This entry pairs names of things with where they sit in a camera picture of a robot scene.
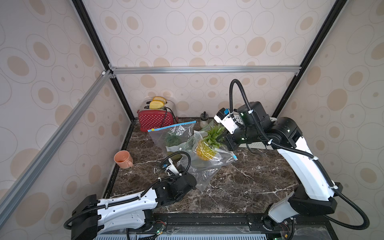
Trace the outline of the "yellow pineapple green crown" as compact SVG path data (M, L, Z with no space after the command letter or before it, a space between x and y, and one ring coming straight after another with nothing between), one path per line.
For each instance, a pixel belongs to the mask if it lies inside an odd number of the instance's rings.
M216 149L219 149L222 145L218 142L218 138L225 130L225 127L216 125L206 131L207 136L203 137L203 139L198 142L196 148L196 154L201 160L213 160L217 154Z

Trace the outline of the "clear zip-top bag blue slider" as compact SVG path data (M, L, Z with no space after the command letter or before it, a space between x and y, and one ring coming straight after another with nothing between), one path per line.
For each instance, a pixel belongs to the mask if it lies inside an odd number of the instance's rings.
M188 157L183 156L178 161L178 166L186 168L190 165L188 173L195 177L197 181L196 188L203 192L209 185L211 179L219 172L219 170L238 160L237 156L228 151L226 146L216 149L217 154L210 161L201 160L196 154L198 142L207 136L206 132L195 131L195 144L191 150L185 150L189 154Z

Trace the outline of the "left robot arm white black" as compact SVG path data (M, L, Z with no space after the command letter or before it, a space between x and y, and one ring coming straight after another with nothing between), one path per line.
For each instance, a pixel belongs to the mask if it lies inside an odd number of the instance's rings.
M110 231L151 227L154 209L181 201L196 185L195 177L186 173L159 179L144 191L123 197L90 195L73 210L64 228L71 231L73 240L93 240Z

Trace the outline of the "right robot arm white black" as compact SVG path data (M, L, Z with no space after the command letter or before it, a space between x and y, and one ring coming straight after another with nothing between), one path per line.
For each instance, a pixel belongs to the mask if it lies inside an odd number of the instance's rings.
M300 183L287 197L268 206L262 217L267 230L298 215L328 216L336 211L342 186L334 183L318 158L310 152L303 133L290 118L272 120L260 102L249 102L231 112L222 108L215 120L227 129L224 143L231 150L261 142L288 162Z

